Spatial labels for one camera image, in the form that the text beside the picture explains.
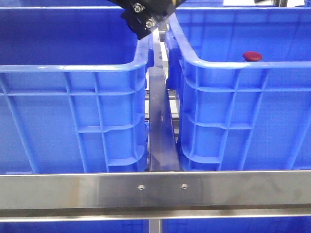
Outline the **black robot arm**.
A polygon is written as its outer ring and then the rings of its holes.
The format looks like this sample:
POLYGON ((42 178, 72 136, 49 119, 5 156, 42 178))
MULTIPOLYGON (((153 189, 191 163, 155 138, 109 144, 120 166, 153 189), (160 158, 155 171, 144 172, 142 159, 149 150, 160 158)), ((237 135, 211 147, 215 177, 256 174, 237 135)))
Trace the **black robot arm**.
POLYGON ((167 16, 174 13, 185 0, 111 0, 110 2, 134 14, 146 12, 151 16, 167 16))

